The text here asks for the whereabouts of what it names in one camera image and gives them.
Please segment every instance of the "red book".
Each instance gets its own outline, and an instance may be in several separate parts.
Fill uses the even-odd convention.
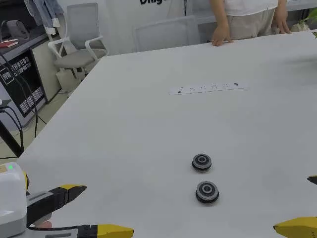
[[[19,42],[17,41],[17,39],[14,40],[9,40],[9,41],[2,41],[0,43],[0,48],[9,48],[11,46],[15,46],[16,44],[19,44]]]

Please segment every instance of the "khaki pants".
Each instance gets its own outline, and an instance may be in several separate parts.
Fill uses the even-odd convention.
[[[275,9],[265,10],[248,16],[228,16],[232,40],[271,35]]]

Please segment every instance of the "ball bearing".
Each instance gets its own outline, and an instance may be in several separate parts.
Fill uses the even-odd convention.
[[[196,155],[193,159],[192,165],[194,169],[199,172],[207,172],[212,166],[211,158],[205,154]]]
[[[201,203],[212,204],[218,200],[219,191],[214,183],[204,181],[198,184],[196,189],[196,197]]]

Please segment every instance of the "table leg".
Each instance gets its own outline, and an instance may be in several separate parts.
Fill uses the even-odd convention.
[[[13,151],[13,153],[20,157],[20,155],[23,153],[22,148],[16,142],[14,137],[11,135],[10,131],[6,129],[4,124],[0,121],[0,137],[4,140],[4,142],[9,146],[9,148]]]

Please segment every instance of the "black sign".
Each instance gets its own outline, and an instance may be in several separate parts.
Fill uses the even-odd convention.
[[[163,1],[166,0],[140,0],[141,5],[144,5],[146,3],[156,3],[157,5],[161,5]]]
[[[26,117],[31,111],[30,107],[34,108],[34,103],[29,88],[18,76],[18,74],[22,75],[30,86],[37,105],[44,98],[44,93],[41,87],[39,76],[37,74],[36,66],[29,51],[10,60],[9,63],[14,69],[15,77],[18,79],[21,86],[23,87],[23,90],[27,97],[27,101],[19,83],[15,81],[9,71],[3,66],[0,66],[0,81],[13,102],[19,108],[21,114]]]

